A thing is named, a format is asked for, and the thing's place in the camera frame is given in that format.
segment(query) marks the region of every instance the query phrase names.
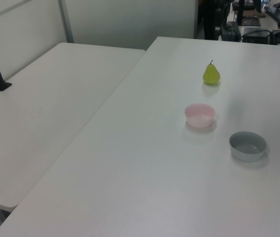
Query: tabletop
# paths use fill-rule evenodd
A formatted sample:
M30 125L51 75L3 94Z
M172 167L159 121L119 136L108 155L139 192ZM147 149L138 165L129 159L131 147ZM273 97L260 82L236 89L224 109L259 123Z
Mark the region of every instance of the tabletop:
M280 2L280 0L272 0L267 4L267 6L273 7L273 5L278 2ZM243 35L245 27L265 28L269 31L279 30L277 21L275 21L271 16L269 16L266 13L266 10L264 9L263 4L262 4L262 12L264 12L266 14L266 17L259 18L261 26L259 26L259 27L258 26L239 26L241 35ZM232 12L231 14L229 14L227 21L233 21L233 20L236 21L236 18L237 18L237 15L235 14L235 16L234 16L234 13Z
M217 86L202 79L211 60ZM211 127L185 124L192 103L214 107ZM238 131L266 139L261 160L231 157ZM280 236L280 46L158 37L4 236Z
M0 208L12 211L144 54L61 43L0 92Z

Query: gray bowl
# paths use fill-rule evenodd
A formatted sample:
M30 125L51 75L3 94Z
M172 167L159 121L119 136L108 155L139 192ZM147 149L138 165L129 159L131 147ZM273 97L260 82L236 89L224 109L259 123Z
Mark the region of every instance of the gray bowl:
M230 137L231 155L242 161L257 161L266 147L265 139L253 132L237 132Z

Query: pink bowl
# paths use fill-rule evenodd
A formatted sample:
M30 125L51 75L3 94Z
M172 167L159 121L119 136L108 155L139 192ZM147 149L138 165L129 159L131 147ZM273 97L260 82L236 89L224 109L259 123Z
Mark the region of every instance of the pink bowl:
M185 109L187 123L192 127L208 127L214 118L215 110L210 105L192 104Z

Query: computer monitor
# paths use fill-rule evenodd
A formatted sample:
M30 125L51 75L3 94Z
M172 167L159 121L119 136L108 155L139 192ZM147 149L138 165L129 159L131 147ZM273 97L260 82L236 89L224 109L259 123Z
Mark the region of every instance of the computer monitor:
M239 0L239 10L237 16L237 23L239 26L260 26L259 18L254 17L243 17L245 0ZM261 0L253 0L253 5L257 12L261 12Z

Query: partition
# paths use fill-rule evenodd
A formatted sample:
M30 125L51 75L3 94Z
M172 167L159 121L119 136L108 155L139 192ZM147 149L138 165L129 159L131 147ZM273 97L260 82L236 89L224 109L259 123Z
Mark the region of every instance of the partition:
M158 36L194 38L195 0L61 0L75 43L147 50Z
M7 80L66 36L58 0L1 2L0 70Z

